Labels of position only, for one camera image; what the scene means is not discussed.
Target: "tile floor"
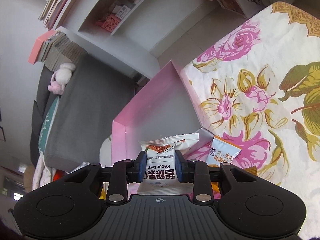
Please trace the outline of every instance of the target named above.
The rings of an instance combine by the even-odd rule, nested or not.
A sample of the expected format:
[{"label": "tile floor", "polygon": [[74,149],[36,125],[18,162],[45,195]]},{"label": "tile floor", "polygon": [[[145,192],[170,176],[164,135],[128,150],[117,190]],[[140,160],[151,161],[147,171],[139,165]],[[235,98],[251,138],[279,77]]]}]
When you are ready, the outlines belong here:
[{"label": "tile floor", "polygon": [[[320,11],[305,3],[296,1],[294,5],[320,18]],[[174,60],[180,66],[187,65],[245,21],[246,19],[236,13],[216,8],[160,55],[158,58],[160,67],[165,66],[170,60]]]}]

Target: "stuffed toy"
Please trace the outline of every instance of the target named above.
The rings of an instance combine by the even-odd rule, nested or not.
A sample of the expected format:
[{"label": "stuffed toy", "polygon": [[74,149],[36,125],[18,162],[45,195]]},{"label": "stuffed toy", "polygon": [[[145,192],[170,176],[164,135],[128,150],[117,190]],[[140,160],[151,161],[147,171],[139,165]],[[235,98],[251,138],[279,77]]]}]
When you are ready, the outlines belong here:
[{"label": "stuffed toy", "polygon": [[53,73],[48,86],[48,90],[55,95],[62,95],[66,84],[70,81],[73,71],[76,69],[76,65],[72,63],[63,63],[60,68]]}]

